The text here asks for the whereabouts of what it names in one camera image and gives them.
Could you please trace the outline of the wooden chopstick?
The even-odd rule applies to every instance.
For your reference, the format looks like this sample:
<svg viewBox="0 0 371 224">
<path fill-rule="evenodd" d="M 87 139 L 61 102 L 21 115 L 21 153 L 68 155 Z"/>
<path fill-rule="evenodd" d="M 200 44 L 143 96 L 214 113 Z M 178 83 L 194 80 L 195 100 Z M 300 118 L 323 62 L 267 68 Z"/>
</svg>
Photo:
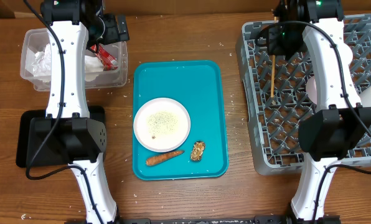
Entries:
<svg viewBox="0 0 371 224">
<path fill-rule="evenodd" d="M 274 16 L 274 22 L 278 22 L 278 17 Z M 270 97 L 272 99 L 271 104 L 273 104 L 275 100 L 275 64 L 276 64 L 276 55 L 272 55 L 271 90 L 270 90 Z"/>
</svg>

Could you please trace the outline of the red snack wrapper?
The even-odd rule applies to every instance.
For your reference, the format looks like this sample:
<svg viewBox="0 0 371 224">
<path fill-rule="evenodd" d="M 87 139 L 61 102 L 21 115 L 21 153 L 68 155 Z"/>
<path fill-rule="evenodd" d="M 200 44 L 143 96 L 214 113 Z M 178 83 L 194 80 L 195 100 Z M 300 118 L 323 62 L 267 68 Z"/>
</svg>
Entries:
<svg viewBox="0 0 371 224">
<path fill-rule="evenodd" d="M 104 70 L 116 70 L 118 68 L 117 59 L 106 51 L 101 44 L 92 45 L 90 49 L 100 60 Z"/>
</svg>

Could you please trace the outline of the pink small bowl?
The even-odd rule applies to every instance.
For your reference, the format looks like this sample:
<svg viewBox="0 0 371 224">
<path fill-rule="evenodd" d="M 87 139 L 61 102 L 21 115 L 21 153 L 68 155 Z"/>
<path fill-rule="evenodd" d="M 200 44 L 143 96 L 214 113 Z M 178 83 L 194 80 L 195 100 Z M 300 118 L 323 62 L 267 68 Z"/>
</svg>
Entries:
<svg viewBox="0 0 371 224">
<path fill-rule="evenodd" d="M 308 79 L 306 83 L 306 93 L 308 95 L 308 98 L 311 100 L 311 102 L 316 105 L 317 104 L 317 88 L 316 88 L 315 77 L 311 77 Z"/>
</svg>

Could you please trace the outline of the light green bowl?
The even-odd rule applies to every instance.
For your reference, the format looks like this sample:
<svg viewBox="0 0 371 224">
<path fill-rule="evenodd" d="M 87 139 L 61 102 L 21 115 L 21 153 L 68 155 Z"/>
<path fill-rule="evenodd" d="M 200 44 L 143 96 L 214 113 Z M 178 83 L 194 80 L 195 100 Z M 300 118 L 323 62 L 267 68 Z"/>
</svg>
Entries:
<svg viewBox="0 0 371 224">
<path fill-rule="evenodd" d="M 340 52 L 342 63 L 344 65 L 349 66 L 353 60 L 353 52 L 351 48 L 347 44 L 341 43 L 339 47 L 339 52 Z"/>
</svg>

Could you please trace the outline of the white paper napkin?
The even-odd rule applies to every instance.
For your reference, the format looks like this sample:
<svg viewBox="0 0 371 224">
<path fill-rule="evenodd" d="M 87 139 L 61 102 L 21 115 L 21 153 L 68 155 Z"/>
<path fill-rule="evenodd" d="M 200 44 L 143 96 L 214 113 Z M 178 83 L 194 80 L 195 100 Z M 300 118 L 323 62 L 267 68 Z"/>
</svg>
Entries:
<svg viewBox="0 0 371 224">
<path fill-rule="evenodd" d="M 51 47 L 47 44 L 43 51 L 33 52 L 27 49 L 26 70 L 35 77 L 51 75 Z M 103 72 L 104 66 L 97 57 L 85 56 L 85 72 Z"/>
</svg>

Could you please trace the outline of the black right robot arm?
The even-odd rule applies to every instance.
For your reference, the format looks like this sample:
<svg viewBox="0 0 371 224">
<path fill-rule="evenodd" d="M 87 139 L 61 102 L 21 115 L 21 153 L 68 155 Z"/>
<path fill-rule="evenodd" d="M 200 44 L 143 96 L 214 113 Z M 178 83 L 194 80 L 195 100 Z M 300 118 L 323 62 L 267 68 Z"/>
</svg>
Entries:
<svg viewBox="0 0 371 224">
<path fill-rule="evenodd" d="M 298 143 L 304 153 L 298 189 L 290 203 L 292 223 L 340 223 L 326 217 L 324 204 L 337 168 L 360 139 L 371 136 L 371 107 L 362 104 L 349 65 L 353 54 L 344 42 L 340 1 L 280 1 L 278 21 L 264 28 L 270 55 L 290 58 L 308 51 L 316 82 L 316 112 L 301 122 Z"/>
</svg>

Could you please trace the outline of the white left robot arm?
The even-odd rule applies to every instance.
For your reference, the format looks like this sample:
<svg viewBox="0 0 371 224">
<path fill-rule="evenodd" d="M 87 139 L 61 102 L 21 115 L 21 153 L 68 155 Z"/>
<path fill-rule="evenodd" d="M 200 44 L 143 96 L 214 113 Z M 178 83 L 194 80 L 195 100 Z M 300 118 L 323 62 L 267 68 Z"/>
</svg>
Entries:
<svg viewBox="0 0 371 224">
<path fill-rule="evenodd" d="M 35 14 L 48 30 L 52 71 L 45 116 L 30 125 L 31 135 L 43 140 L 26 162 L 26 177 L 41 180 L 71 170 L 85 204 L 86 223 L 120 222 L 103 165 L 106 126 L 91 119 L 85 94 L 86 50 L 120 41 L 114 15 L 103 10 L 103 1 L 43 1 Z M 31 168 L 44 149 L 56 150 L 66 165 L 33 176 Z"/>
</svg>

